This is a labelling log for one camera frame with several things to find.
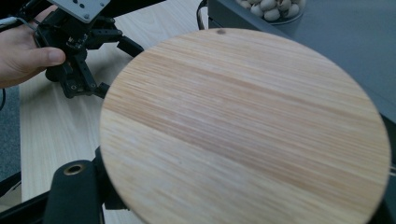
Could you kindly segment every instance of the metal plate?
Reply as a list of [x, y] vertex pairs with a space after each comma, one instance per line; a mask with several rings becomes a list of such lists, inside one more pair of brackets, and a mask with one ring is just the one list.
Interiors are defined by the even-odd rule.
[[90, 23], [110, 0], [49, 0], [82, 22]]

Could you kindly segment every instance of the round wooden board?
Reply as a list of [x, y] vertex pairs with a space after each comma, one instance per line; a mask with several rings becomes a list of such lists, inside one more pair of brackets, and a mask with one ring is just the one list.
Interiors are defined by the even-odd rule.
[[365, 223], [389, 142], [346, 72], [275, 35], [220, 29], [134, 58], [106, 96], [101, 150], [147, 223]]

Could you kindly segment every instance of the hand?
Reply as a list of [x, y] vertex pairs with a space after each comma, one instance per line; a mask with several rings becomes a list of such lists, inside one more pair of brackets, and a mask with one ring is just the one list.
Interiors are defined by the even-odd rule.
[[[56, 7], [47, 8], [35, 19], [43, 21], [54, 9]], [[18, 85], [44, 71], [46, 67], [64, 62], [65, 55], [61, 49], [38, 49], [34, 34], [27, 25], [0, 33], [0, 88]]]

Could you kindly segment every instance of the black cable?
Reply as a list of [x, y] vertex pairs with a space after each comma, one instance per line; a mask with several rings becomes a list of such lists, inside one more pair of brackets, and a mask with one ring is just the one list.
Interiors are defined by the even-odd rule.
[[3, 101], [1, 102], [0, 110], [3, 109], [5, 104], [6, 104], [6, 89], [3, 89]]
[[196, 14], [197, 14], [197, 22], [198, 22], [198, 29], [200, 29], [200, 30], [204, 30], [205, 29], [205, 26], [204, 26], [204, 23], [202, 22], [202, 17], [201, 17], [201, 8], [203, 8], [203, 7], [207, 7], [207, 0], [203, 0], [199, 4], [197, 12], [196, 12]]

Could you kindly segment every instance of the wood grain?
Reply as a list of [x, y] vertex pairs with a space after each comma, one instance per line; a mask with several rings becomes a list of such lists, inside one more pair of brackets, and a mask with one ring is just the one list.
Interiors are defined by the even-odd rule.
[[[148, 49], [175, 35], [196, 31], [195, 10], [201, 0], [167, 0], [116, 18], [124, 35]], [[105, 44], [90, 50], [87, 64], [99, 84], [111, 84], [132, 58]], [[99, 147], [103, 100], [96, 96], [67, 99], [44, 73], [21, 84], [22, 200], [50, 189], [54, 172], [76, 160], [92, 160]], [[130, 212], [106, 211], [106, 223], [141, 223]]]
[[348, 74], [295, 42], [222, 29], [133, 59], [104, 101], [107, 171], [147, 223], [365, 223], [389, 143]]

